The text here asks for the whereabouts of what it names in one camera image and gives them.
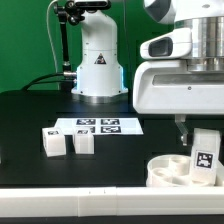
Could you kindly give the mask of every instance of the white cube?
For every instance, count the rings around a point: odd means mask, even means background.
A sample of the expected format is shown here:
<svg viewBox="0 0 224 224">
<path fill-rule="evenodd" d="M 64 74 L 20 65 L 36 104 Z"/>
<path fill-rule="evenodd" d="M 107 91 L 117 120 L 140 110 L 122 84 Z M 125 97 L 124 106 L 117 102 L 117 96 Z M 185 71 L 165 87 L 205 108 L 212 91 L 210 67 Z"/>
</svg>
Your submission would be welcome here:
<svg viewBox="0 0 224 224">
<path fill-rule="evenodd" d="M 94 138 L 88 127 L 76 127 L 73 144 L 77 154 L 94 154 Z"/>
<path fill-rule="evenodd" d="M 220 143 L 219 131 L 194 129 L 190 165 L 191 180 L 215 184 Z"/>
<path fill-rule="evenodd" d="M 66 154 L 65 136 L 60 128 L 43 128 L 42 134 L 48 157 Z"/>
</svg>

